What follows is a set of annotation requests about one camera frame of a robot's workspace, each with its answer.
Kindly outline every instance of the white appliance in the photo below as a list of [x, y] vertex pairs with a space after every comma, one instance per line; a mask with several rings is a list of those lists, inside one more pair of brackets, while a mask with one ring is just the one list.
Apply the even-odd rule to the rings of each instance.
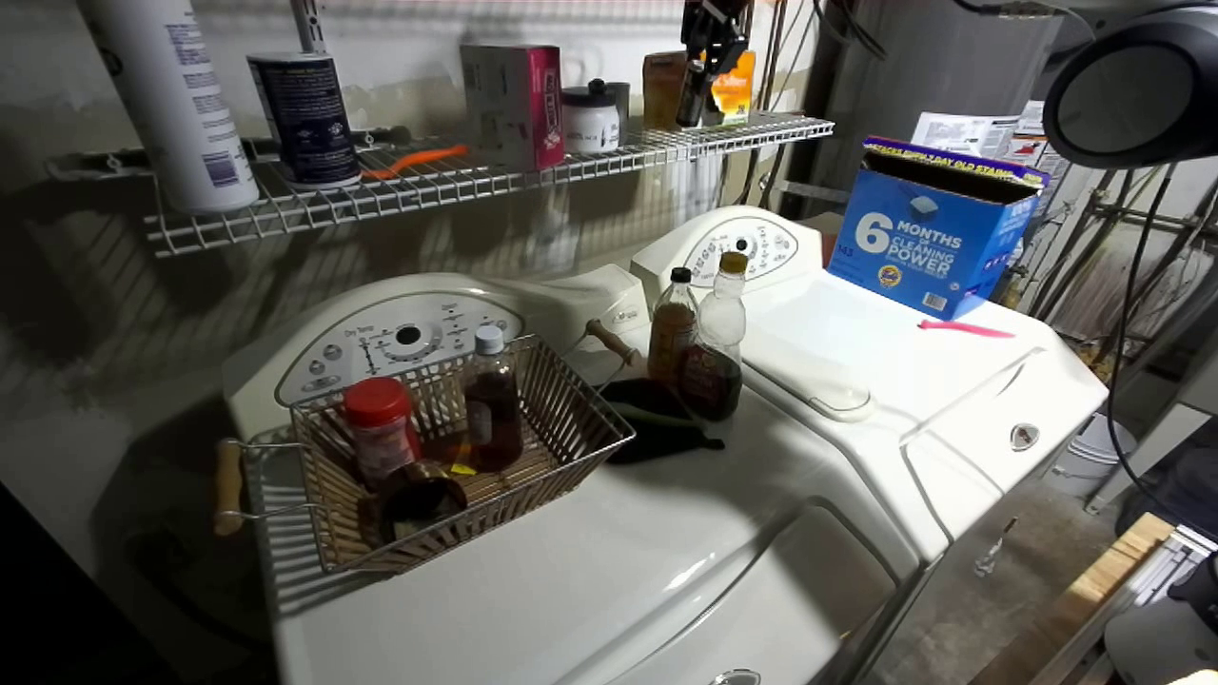
[[1019, 312], [983, 306], [923, 318], [822, 269], [818, 233], [726, 205], [630, 259], [646, 292], [668, 266], [707, 284], [715, 256], [747, 247], [747, 384], [828, 436], [888, 512], [935, 561], [1071, 436], [1106, 388]]
[[620, 266], [543, 289], [377, 280], [325, 306], [228, 392], [287, 681], [840, 681], [892, 623], [922, 557], [854, 458], [757, 392], [724, 454], [606, 464], [392, 577], [325, 573], [287, 402], [462, 354], [482, 318], [606, 382], [610, 354], [577, 342], [591, 317], [646, 339], [642, 289]]

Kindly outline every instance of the red lid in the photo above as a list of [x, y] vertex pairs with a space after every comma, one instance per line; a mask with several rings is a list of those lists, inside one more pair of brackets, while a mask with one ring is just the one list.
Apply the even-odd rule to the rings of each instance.
[[370, 377], [347, 388], [341, 415], [350, 427], [380, 427], [411, 415], [411, 397], [392, 377]]

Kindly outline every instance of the blue box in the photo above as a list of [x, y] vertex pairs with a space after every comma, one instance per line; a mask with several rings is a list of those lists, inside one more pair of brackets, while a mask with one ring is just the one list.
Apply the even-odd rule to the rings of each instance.
[[1000, 280], [1048, 176], [866, 138], [828, 273], [956, 318]]

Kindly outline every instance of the spice jar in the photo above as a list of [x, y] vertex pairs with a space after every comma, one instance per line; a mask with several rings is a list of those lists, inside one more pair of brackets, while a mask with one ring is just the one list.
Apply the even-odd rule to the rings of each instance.
[[387, 481], [397, 469], [419, 460], [413, 400], [392, 377], [370, 377], [341, 392], [341, 417], [355, 436], [359, 472], [370, 482]]
[[573, 156], [599, 156], [620, 143], [620, 105], [600, 79], [586, 90], [563, 90], [563, 143]]

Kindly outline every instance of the washing machine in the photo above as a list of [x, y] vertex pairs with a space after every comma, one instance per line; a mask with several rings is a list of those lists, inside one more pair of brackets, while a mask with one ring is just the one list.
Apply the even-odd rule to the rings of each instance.
[[707, 292], [748, 251], [747, 384], [835, 440], [923, 561], [1033, 476], [1106, 397], [1039, 318], [983, 306], [953, 325], [835, 279], [822, 241], [726, 205], [630, 259], [654, 302], [668, 266]]
[[586, 482], [401, 573], [327, 571], [290, 408], [472, 349], [472, 329], [538, 335], [591, 384], [638, 345], [623, 266], [549, 284], [392, 279], [313, 312], [228, 392], [274, 604], [283, 681], [845, 681], [923, 571], [840, 436], [742, 392], [724, 449], [600, 464]]

